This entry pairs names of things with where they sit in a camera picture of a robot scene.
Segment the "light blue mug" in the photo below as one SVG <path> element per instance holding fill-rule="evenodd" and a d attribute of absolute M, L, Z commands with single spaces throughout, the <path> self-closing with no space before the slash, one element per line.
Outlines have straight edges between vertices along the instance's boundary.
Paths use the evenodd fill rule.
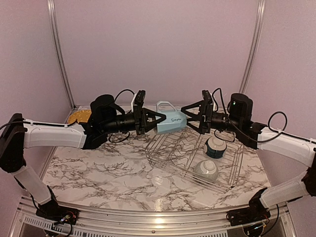
<path fill-rule="evenodd" d="M 187 125 L 187 116 L 169 101 L 158 101 L 156 112 L 166 115 L 166 119 L 157 124 L 156 135 L 177 132 Z"/>

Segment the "yellow polka dot plate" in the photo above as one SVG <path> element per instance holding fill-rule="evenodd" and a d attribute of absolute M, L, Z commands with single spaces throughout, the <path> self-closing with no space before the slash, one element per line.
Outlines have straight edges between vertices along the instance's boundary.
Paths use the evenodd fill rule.
<path fill-rule="evenodd" d="M 88 122 L 89 117 L 91 116 L 91 110 L 80 110 L 74 112 L 68 118 L 68 123 L 77 122 Z"/>

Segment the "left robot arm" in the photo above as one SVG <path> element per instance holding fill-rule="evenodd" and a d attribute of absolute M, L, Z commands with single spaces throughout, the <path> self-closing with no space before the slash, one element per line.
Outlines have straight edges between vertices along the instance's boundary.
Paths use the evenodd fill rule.
<path fill-rule="evenodd" d="M 12 174 L 18 184 L 37 201 L 39 212 L 52 220 L 67 213 L 58 204 L 53 191 L 35 171 L 28 167 L 24 150 L 33 147 L 72 147 L 93 150 L 108 140 L 110 133 L 136 131 L 138 135 L 154 129 L 166 120 L 166 115 L 143 108 L 145 91 L 140 90 L 132 100 L 132 111 L 126 113 L 110 94 L 97 97 L 90 104 L 87 122 L 44 123 L 24 119 L 15 113 L 1 126 L 0 167 Z"/>

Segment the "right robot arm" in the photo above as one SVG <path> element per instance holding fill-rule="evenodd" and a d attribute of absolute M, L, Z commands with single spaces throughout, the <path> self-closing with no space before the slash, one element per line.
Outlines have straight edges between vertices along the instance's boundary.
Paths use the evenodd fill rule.
<path fill-rule="evenodd" d="M 181 108 L 188 116 L 187 125 L 200 134 L 211 129 L 230 131 L 245 146 L 252 149 L 270 151 L 296 160 L 307 167 L 303 172 L 287 182 L 260 190 L 249 202 L 244 216 L 255 221 L 264 210 L 285 201 L 293 201 L 304 196 L 316 195 L 316 141 L 285 133 L 284 129 L 272 129 L 269 124 L 252 122 L 253 101 L 246 95 L 234 93 L 228 106 L 220 113 L 209 91 L 202 91 L 203 99 Z"/>

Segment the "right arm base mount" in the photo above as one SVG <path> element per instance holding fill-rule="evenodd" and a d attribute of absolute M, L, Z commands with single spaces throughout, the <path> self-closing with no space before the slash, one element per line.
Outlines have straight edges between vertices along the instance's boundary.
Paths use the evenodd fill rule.
<path fill-rule="evenodd" d="M 231 226 L 238 226 L 269 219 L 270 216 L 270 212 L 264 207 L 249 206 L 228 211 L 226 219 Z"/>

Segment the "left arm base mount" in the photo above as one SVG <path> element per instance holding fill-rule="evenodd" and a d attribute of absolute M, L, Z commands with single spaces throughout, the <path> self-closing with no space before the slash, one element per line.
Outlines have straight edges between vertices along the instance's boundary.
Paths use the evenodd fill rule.
<path fill-rule="evenodd" d="M 58 224 L 75 225 L 79 216 L 79 210 L 75 208 L 60 206 L 55 214 L 47 214 L 40 209 L 36 211 L 36 215 L 45 219 L 53 220 Z"/>

